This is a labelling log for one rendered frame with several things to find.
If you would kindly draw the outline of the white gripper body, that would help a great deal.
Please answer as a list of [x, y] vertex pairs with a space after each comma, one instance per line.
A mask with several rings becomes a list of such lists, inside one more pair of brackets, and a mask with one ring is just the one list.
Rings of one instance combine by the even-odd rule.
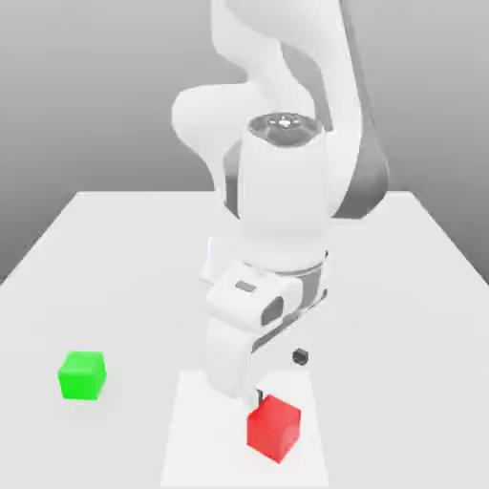
[[248, 389], [261, 389], [268, 374], [290, 365], [305, 365], [318, 330], [304, 317], [313, 307], [295, 311], [274, 328], [252, 331], [209, 315], [204, 340], [204, 371], [218, 392], [244, 400]]

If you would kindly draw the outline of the small green cube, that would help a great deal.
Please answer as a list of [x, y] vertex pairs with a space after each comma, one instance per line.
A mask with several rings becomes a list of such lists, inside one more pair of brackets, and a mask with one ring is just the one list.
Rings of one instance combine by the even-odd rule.
[[107, 377], [103, 353], [69, 351], [57, 376], [65, 399], [98, 400]]

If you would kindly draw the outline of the small red cube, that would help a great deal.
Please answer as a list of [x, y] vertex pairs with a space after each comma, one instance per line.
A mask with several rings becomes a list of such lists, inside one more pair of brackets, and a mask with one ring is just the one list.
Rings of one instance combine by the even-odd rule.
[[281, 463], [299, 439], [302, 412], [269, 394], [246, 419], [246, 444]]

